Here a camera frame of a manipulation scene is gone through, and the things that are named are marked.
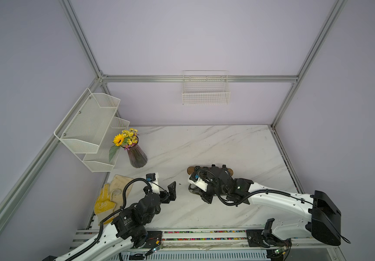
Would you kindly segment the wooden watch stand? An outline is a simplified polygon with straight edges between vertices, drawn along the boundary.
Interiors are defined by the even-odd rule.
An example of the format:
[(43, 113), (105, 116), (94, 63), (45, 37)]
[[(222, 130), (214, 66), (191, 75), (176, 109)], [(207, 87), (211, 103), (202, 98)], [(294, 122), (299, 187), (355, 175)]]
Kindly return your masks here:
[(208, 169), (214, 173), (225, 171), (228, 172), (230, 176), (233, 176), (234, 174), (234, 171), (231, 168), (227, 168), (226, 165), (222, 165), (222, 167), (217, 167), (215, 164), (213, 164), (211, 167), (190, 166), (187, 168), (186, 171), (188, 175), (192, 175), (193, 173), (196, 173), (199, 169)]

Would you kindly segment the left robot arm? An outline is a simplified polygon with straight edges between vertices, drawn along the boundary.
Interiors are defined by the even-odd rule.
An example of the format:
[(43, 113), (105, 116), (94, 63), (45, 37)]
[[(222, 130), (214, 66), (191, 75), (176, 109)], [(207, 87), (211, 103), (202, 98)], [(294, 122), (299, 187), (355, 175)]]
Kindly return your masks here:
[[(145, 196), (139, 202), (127, 204), (127, 189), (135, 182), (146, 184)], [(105, 217), (99, 224), (96, 236), (76, 249), (59, 257), (48, 256), (46, 261), (106, 261), (116, 254), (131, 248), (144, 246), (148, 239), (145, 225), (152, 222), (161, 211), (162, 203), (176, 200), (176, 182), (163, 189), (146, 178), (130, 181), (122, 190), (123, 204), (115, 212)]]

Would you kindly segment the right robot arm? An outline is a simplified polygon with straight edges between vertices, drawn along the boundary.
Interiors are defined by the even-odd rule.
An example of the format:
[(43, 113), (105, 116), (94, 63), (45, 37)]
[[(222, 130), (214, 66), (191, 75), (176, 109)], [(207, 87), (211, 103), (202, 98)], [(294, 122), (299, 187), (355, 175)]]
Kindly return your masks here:
[(297, 217), (290, 221), (272, 217), (267, 219), (263, 229), (248, 230), (250, 246), (291, 247), (293, 238), (308, 237), (330, 246), (350, 242), (341, 232), (341, 211), (323, 191), (299, 194), (269, 188), (250, 179), (233, 178), (232, 169), (225, 165), (191, 166), (187, 173), (189, 191), (207, 204), (218, 198), (229, 207), (241, 204), (267, 206)]

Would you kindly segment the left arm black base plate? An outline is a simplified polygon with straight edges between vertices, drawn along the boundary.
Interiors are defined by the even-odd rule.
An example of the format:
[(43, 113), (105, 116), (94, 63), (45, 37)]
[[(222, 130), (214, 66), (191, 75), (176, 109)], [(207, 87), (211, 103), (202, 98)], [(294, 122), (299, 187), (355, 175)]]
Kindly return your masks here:
[(147, 237), (140, 249), (153, 249), (162, 243), (163, 231), (147, 231)]

